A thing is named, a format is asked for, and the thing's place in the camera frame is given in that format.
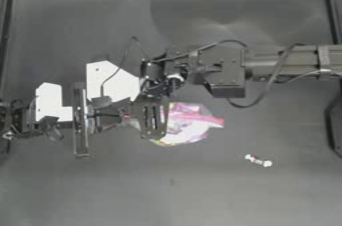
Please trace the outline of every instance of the small white object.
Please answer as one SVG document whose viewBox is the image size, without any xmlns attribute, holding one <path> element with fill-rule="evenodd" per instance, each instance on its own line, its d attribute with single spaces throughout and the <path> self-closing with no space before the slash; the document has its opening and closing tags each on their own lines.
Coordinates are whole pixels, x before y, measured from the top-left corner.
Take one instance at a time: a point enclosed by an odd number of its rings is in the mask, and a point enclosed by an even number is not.
<svg viewBox="0 0 342 226">
<path fill-rule="evenodd" d="M 63 107 L 61 86 L 43 83 L 36 89 L 36 121 L 45 116 L 59 118 L 59 122 L 72 121 L 72 107 Z"/>
<path fill-rule="evenodd" d="M 116 72 L 117 66 L 108 61 L 87 64 L 87 98 L 100 97 L 100 89 L 104 80 Z M 140 92 L 139 78 L 120 69 L 115 76 L 104 83 L 103 93 L 109 96 L 112 102 L 125 98 L 135 100 Z"/>
<path fill-rule="evenodd" d="M 272 161 L 270 161 L 270 160 L 260 160 L 258 157 L 252 156 L 251 154 L 247 154 L 244 156 L 244 159 L 250 160 L 251 163 L 254 163 L 254 164 L 262 165 L 263 167 L 272 166 Z"/>
</svg>

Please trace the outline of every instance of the pink plastic bag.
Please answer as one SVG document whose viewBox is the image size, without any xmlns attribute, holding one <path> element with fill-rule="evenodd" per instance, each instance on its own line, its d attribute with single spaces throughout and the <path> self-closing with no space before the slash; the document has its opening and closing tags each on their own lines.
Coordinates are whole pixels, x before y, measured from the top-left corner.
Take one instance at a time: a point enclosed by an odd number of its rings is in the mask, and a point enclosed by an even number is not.
<svg viewBox="0 0 342 226">
<path fill-rule="evenodd" d="M 176 146 L 203 140 L 210 128 L 223 128 L 224 119 L 212 117 L 208 109 L 199 104 L 171 103 L 167 135 L 151 140 L 159 146 Z"/>
</svg>

